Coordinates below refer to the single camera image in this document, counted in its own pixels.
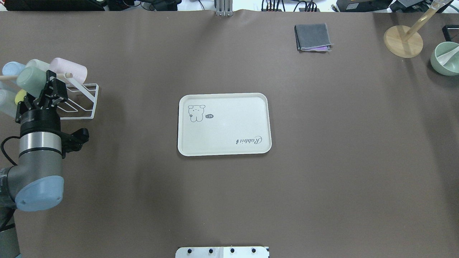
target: bowl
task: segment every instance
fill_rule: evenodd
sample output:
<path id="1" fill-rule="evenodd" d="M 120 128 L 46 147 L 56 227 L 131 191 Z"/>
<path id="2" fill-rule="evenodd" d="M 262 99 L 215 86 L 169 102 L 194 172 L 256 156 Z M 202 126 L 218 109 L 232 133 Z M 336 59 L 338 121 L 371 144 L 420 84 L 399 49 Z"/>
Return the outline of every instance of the bowl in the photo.
<path id="1" fill-rule="evenodd" d="M 431 64 L 435 71 L 447 76 L 459 75 L 459 53 L 456 53 L 445 65 L 441 65 L 437 59 L 457 46 L 459 44 L 450 41 L 438 44 L 431 56 Z"/>

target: white spoon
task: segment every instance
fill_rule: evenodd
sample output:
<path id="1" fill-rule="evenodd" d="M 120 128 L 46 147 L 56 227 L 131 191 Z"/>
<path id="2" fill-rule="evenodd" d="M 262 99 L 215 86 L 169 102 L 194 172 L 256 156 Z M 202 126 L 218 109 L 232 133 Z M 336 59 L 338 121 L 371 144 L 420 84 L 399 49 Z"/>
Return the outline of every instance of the white spoon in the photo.
<path id="1" fill-rule="evenodd" d="M 459 46 L 456 47 L 455 49 L 451 50 L 450 52 L 448 53 L 445 53 L 439 57 L 437 57 L 437 60 L 438 62 L 443 66 L 445 65 L 453 56 L 454 54 L 456 54 L 457 52 L 459 52 Z"/>

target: gray towel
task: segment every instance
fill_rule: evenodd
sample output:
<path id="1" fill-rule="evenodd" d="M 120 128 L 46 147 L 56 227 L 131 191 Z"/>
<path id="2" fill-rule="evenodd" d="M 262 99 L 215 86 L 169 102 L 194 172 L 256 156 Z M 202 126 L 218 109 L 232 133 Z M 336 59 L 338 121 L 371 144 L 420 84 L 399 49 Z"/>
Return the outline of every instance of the gray towel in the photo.
<path id="1" fill-rule="evenodd" d="M 301 51 L 330 51 L 330 37 L 327 24 L 295 25 L 297 49 Z"/>

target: brown table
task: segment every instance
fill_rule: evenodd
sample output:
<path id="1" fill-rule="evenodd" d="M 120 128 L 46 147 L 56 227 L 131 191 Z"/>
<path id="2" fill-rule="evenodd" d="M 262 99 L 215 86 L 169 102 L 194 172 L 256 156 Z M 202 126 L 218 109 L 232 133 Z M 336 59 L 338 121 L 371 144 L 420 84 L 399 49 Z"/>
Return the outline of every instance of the brown table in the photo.
<path id="1" fill-rule="evenodd" d="M 384 31 L 419 14 L 1 12 L 0 57 L 62 57 L 101 87 L 90 141 L 64 161 L 63 202 L 16 213 L 25 257 L 174 257 L 177 247 L 264 245 L 274 258 L 458 257 L 459 77 Z M 326 22 L 330 53 L 299 53 L 293 27 Z M 187 94 L 261 92 L 272 149 L 184 157 Z M 0 138 L 19 126 L 0 115 Z M 17 143 L 7 149 L 17 157 Z M 8 163 L 3 157 L 2 166 Z"/>

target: white tray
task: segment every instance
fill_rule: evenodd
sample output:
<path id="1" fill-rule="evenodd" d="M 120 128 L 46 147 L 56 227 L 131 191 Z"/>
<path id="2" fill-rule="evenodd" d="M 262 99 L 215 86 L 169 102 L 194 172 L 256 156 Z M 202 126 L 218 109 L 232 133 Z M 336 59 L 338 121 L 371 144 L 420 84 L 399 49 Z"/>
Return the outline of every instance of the white tray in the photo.
<path id="1" fill-rule="evenodd" d="M 268 100 L 261 93 L 184 96 L 179 103 L 177 146 L 184 156 L 268 152 Z"/>

